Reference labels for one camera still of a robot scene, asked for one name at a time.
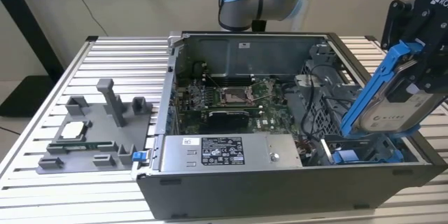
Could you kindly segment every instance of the metal frame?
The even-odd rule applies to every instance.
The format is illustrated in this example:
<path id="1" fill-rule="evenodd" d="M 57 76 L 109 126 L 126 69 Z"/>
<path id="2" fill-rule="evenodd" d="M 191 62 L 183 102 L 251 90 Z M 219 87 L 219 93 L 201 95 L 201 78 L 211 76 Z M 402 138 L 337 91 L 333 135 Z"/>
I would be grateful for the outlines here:
<path id="1" fill-rule="evenodd" d="M 157 38 L 138 37 L 111 38 L 109 40 L 122 42 L 122 47 L 117 44 L 115 49 L 95 50 L 95 56 L 87 56 L 87 47 L 105 46 L 105 44 L 91 42 L 85 45 L 83 52 L 77 56 L 58 87 L 54 89 L 25 134 L 0 164 L 0 170 L 7 170 L 0 178 L 2 223 L 21 223 L 30 221 L 29 218 L 38 218 L 33 220 L 47 223 L 130 223 L 154 220 L 149 205 L 143 200 L 143 194 L 138 184 L 131 181 L 129 171 L 67 174 L 65 176 L 38 175 L 34 171 L 39 153 L 46 149 L 49 143 L 46 140 L 34 141 L 34 139 L 51 137 L 54 134 L 53 127 L 62 122 L 62 117 L 67 111 L 59 106 L 62 103 L 58 103 L 58 100 L 65 101 L 63 96 L 67 88 L 70 88 L 71 93 L 79 92 L 79 94 L 85 94 L 95 100 L 95 95 L 82 93 L 83 89 L 79 88 L 94 86 L 98 76 L 114 73 L 117 79 L 119 79 L 117 84 L 121 83 L 125 88 L 129 88 L 122 90 L 122 94 L 125 94 L 123 92 L 131 92 L 130 89 L 143 89 L 143 85 L 149 81 L 163 83 L 163 78 L 151 73 L 154 70 L 143 64 L 150 63 L 150 55 L 154 55 L 153 59 L 167 57 L 167 55 L 162 56 L 159 54 L 159 52 L 165 52 L 165 49 L 149 48 L 151 45 L 167 47 L 167 42 L 157 42 Z M 365 37 L 342 37 L 342 40 L 366 67 L 367 72 L 373 74 L 385 58 L 385 52 L 379 50 L 378 42 L 370 41 Z M 89 70 L 86 67 L 93 68 L 94 63 L 98 68 Z M 117 65 L 118 63 L 125 66 L 123 69 L 111 68 L 111 64 Z M 448 106 L 446 104 L 423 121 L 421 133 L 427 138 L 429 144 L 437 149 L 438 155 L 448 161 Z M 153 146 L 153 143 L 154 138 L 149 137 L 147 146 Z M 448 173 L 445 172 L 426 186 L 401 191 L 375 211 L 357 210 L 218 221 L 203 220 L 198 223 L 326 222 L 343 224 L 366 221 L 393 224 L 427 223 L 429 220 L 443 223 L 448 219 L 447 192 Z"/>

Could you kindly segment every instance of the blue tab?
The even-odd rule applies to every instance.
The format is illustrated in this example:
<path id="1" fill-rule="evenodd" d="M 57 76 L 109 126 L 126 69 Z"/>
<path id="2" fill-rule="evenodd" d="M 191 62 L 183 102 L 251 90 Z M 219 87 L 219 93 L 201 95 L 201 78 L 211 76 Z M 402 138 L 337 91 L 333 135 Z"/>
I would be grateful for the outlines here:
<path id="1" fill-rule="evenodd" d="M 147 161 L 147 152 L 135 152 L 133 154 L 133 161 L 143 162 Z"/>

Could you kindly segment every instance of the robotic arm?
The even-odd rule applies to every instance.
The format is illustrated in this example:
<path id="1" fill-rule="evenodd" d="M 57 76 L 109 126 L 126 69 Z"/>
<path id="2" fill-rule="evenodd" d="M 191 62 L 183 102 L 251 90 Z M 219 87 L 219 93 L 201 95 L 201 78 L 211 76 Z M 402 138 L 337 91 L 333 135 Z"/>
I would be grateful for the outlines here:
<path id="1" fill-rule="evenodd" d="M 391 15 L 398 10 L 407 15 Z M 383 40 L 399 39 L 343 119 L 349 138 L 411 135 L 448 95 L 448 0 L 394 1 L 390 17 Z"/>
<path id="2" fill-rule="evenodd" d="M 294 16 L 301 0 L 221 0 L 219 23 L 245 31 L 254 20 Z M 448 0 L 394 1 L 386 23 L 390 48 L 342 122 L 346 138 L 411 135 L 448 95 Z"/>

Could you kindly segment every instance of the warning label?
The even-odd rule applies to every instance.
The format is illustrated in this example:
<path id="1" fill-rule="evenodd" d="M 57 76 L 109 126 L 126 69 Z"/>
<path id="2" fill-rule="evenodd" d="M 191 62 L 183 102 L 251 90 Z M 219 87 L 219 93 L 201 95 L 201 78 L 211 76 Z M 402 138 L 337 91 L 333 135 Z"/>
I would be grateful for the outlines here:
<path id="1" fill-rule="evenodd" d="M 203 137 L 203 165 L 245 165 L 241 137 Z"/>

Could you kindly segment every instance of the aluminum extrusion table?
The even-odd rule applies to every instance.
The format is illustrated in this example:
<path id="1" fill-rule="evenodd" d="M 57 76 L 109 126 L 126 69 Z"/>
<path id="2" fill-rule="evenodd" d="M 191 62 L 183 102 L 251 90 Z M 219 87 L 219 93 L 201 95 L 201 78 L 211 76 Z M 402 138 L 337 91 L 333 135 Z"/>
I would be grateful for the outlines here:
<path id="1" fill-rule="evenodd" d="M 342 37 L 367 71 L 385 58 L 379 42 Z M 83 45 L 61 82 L 0 164 L 0 223 L 163 223 L 154 219 L 131 171 L 39 175 L 50 138 L 67 114 L 71 95 L 105 102 L 99 78 L 114 78 L 125 102 L 145 96 L 154 103 L 153 142 L 169 55 L 167 38 L 101 37 Z M 448 161 L 448 106 L 423 121 L 423 136 Z M 407 188 L 377 210 L 193 221 L 189 223 L 448 223 L 448 172 L 425 187 Z"/>

